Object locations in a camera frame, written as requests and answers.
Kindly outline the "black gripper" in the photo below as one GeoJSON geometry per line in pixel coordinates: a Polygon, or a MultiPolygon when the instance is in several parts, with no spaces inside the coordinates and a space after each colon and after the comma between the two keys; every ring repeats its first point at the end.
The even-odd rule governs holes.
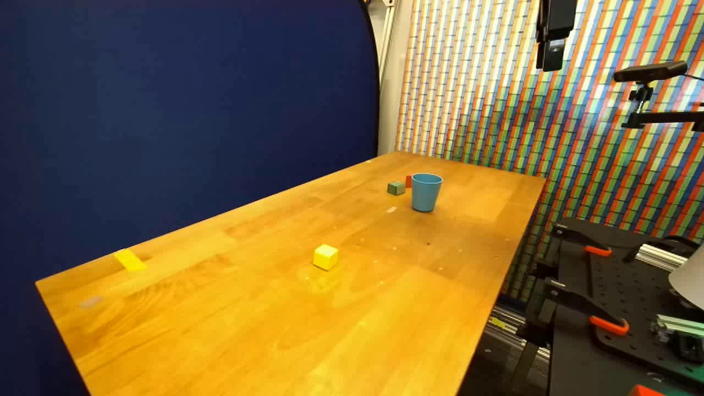
{"type": "Polygon", "coordinates": [[[575,29],[577,0],[539,0],[538,66],[559,70],[571,30],[575,29]]]}

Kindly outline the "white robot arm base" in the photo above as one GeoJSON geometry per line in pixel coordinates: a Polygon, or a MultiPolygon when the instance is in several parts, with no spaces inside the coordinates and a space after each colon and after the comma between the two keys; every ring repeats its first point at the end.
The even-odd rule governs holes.
{"type": "Polygon", "coordinates": [[[704,310],[704,244],[676,271],[669,286],[693,308],[704,310]]]}

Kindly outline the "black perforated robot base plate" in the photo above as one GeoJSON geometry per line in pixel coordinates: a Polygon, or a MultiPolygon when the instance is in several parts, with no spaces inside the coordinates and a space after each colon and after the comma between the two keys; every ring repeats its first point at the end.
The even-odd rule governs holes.
{"type": "Polygon", "coordinates": [[[630,320],[627,337],[602,332],[588,316],[559,305],[551,347],[551,396],[634,396],[643,384],[661,396],[704,396],[702,368],[679,358],[663,346],[652,326],[656,315],[683,315],[685,305],[669,290],[668,272],[631,260],[643,236],[585,220],[566,220],[613,247],[609,258],[594,258],[575,242],[553,242],[548,260],[558,277],[585,292],[609,312],[630,320]]]}

